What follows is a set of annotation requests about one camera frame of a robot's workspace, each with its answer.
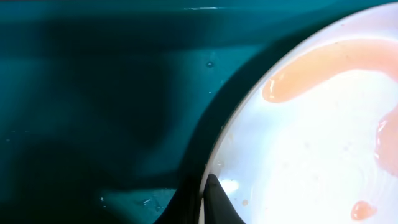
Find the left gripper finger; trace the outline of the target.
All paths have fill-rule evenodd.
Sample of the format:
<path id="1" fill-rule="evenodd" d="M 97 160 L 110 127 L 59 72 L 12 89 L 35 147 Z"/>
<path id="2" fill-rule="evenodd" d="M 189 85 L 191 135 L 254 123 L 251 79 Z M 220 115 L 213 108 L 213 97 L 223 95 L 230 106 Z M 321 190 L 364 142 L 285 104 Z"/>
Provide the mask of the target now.
<path id="1" fill-rule="evenodd" d="M 203 198 L 205 224 L 244 224 L 214 174 L 208 175 Z"/>

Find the white plate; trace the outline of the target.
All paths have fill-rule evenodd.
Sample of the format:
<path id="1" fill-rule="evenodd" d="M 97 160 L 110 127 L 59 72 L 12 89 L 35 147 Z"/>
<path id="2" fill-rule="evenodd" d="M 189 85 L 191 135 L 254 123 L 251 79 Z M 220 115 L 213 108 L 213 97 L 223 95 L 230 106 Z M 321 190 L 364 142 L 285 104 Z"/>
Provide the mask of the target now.
<path id="1" fill-rule="evenodd" d="M 253 86 L 200 192 L 244 223 L 397 222 L 397 4 L 340 19 Z"/>

